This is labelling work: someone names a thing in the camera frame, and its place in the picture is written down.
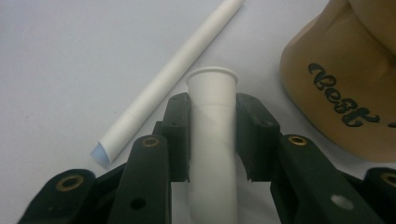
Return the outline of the long white pen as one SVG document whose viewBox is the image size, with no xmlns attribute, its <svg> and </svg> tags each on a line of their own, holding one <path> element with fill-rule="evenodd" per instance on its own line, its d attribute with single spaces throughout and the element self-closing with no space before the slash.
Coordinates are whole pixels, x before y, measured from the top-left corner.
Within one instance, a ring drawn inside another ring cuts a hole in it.
<svg viewBox="0 0 396 224">
<path fill-rule="evenodd" d="M 206 17 L 99 139 L 92 151 L 92 157 L 96 161 L 109 165 L 119 156 L 163 98 L 175 87 L 244 2 L 245 0 L 223 0 Z"/>
</svg>

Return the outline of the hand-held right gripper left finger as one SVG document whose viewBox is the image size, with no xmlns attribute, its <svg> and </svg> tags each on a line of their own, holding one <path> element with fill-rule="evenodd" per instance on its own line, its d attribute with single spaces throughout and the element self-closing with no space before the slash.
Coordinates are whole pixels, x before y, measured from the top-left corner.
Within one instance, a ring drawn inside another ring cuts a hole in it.
<svg viewBox="0 0 396 224">
<path fill-rule="evenodd" d="M 170 179 L 172 182 L 185 182 L 190 170 L 190 96 L 180 93 L 168 102 L 162 121 L 157 121 L 153 130 L 167 140 L 169 153 Z"/>
</svg>

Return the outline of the tan cup with animal figure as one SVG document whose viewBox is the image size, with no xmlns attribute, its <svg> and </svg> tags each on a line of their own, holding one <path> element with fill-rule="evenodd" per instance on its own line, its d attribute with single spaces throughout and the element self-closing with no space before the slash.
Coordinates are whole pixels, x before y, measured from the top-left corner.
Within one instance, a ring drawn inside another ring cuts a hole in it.
<svg viewBox="0 0 396 224">
<path fill-rule="evenodd" d="M 337 146 L 396 162 L 396 0 L 330 0 L 284 48 L 280 75 Z"/>
</svg>

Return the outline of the short white tube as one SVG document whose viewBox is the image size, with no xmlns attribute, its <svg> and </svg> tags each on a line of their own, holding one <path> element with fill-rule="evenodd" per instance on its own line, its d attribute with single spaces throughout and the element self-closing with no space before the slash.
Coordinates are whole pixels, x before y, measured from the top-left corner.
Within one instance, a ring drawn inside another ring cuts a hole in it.
<svg viewBox="0 0 396 224">
<path fill-rule="evenodd" d="M 236 83 L 209 66 L 187 79 L 191 98 L 190 224 L 237 224 Z"/>
</svg>

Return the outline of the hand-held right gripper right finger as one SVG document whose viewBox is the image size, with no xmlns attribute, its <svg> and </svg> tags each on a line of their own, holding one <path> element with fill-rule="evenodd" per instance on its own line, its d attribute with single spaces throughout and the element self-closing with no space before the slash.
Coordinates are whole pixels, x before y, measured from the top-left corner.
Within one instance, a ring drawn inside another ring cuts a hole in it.
<svg viewBox="0 0 396 224">
<path fill-rule="evenodd" d="M 236 114 L 236 151 L 247 179 L 270 181 L 279 123 L 260 100 L 244 93 L 236 94 Z"/>
</svg>

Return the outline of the white board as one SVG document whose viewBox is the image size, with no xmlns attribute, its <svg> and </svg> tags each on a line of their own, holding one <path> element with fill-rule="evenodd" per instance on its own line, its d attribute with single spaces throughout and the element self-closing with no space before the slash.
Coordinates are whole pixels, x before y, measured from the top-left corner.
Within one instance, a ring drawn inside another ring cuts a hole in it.
<svg viewBox="0 0 396 224">
<path fill-rule="evenodd" d="M 235 71 L 284 133 L 314 141 L 340 170 L 369 162 L 334 145 L 279 77 L 283 48 L 328 0 L 245 0 L 197 61 Z M 17 224 L 53 176 L 102 175 L 92 150 L 221 0 L 0 0 L 0 224 Z"/>
</svg>

